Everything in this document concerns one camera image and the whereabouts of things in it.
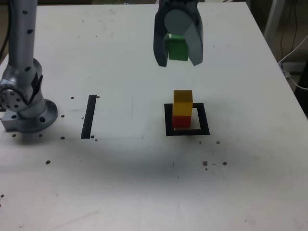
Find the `gray robot arm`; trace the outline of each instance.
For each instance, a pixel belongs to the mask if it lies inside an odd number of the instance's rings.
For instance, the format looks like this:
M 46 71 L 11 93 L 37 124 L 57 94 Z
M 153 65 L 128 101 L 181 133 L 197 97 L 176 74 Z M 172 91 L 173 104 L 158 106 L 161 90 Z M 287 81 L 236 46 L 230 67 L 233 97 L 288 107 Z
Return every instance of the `gray robot arm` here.
M 0 100 L 7 131 L 37 132 L 58 116 L 56 105 L 43 98 L 42 67 L 33 58 L 38 0 L 9 0 L 9 62 L 0 81 Z

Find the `toy block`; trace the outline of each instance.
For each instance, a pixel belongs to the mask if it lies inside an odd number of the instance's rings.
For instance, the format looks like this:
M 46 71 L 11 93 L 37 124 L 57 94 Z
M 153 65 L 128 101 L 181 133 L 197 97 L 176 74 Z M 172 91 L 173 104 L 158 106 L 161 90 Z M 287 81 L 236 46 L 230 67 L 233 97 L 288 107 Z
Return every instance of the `toy block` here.
M 191 116 L 172 116 L 173 128 L 189 128 L 191 126 Z
M 188 60 L 188 46 L 184 36 L 171 35 L 169 40 L 169 59 L 170 60 Z
M 192 116 L 193 92 L 191 90 L 173 91 L 173 116 Z

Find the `yellow cube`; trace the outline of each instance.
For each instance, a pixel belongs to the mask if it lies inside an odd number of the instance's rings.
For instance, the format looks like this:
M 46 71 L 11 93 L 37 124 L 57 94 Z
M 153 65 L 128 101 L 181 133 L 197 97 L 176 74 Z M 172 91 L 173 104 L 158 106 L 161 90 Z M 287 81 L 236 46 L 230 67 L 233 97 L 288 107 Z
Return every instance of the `yellow cube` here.
M 192 116 L 193 112 L 193 91 L 174 90 L 173 91 L 173 116 Z

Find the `metal stand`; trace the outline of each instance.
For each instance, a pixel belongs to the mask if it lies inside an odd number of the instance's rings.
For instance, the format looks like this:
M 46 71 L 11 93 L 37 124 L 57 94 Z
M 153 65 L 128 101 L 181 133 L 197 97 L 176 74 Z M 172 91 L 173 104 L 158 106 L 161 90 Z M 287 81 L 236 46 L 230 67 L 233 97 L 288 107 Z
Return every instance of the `metal stand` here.
M 9 63 L 0 81 L 0 100 L 7 109 L 2 123 L 7 131 L 36 132 L 58 116 L 56 105 L 43 98 L 42 67 L 33 58 L 37 0 L 10 0 Z
M 264 31 L 264 38 L 271 49 L 274 52 L 274 42 L 277 33 L 278 25 L 284 8 L 285 0 L 273 0 L 271 5 L 268 22 Z

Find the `black square outline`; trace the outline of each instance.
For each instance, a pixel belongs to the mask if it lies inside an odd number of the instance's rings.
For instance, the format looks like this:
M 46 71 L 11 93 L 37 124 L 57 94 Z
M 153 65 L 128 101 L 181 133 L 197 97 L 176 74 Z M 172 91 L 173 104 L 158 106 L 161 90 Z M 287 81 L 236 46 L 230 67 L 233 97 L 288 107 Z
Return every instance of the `black square outline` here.
M 165 103 L 166 136 L 201 136 L 210 134 L 204 104 L 193 103 L 192 107 L 197 108 L 200 129 L 174 130 L 172 127 L 172 103 Z

